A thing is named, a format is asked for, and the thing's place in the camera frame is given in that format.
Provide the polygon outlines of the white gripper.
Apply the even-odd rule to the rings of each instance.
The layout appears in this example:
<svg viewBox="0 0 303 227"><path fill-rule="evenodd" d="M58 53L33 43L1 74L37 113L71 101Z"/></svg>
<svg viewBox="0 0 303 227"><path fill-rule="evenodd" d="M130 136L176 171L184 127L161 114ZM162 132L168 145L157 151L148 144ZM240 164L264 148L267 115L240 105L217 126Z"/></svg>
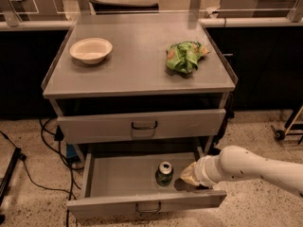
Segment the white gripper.
<svg viewBox="0 0 303 227"><path fill-rule="evenodd" d="M191 185L211 187L217 184L221 179L221 173L218 169L218 156L205 156L200 158L197 163L192 163L186 167L180 178Z"/></svg>

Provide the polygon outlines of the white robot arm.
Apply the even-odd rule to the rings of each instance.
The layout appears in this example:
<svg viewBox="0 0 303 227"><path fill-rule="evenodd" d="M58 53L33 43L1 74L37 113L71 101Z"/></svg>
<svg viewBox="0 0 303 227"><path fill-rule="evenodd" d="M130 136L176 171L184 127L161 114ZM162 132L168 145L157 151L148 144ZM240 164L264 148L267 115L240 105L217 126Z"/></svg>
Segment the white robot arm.
<svg viewBox="0 0 303 227"><path fill-rule="evenodd" d="M258 156L246 148L228 146L185 168L180 178L191 185L212 187L220 182L261 179L303 197L303 165Z"/></svg>

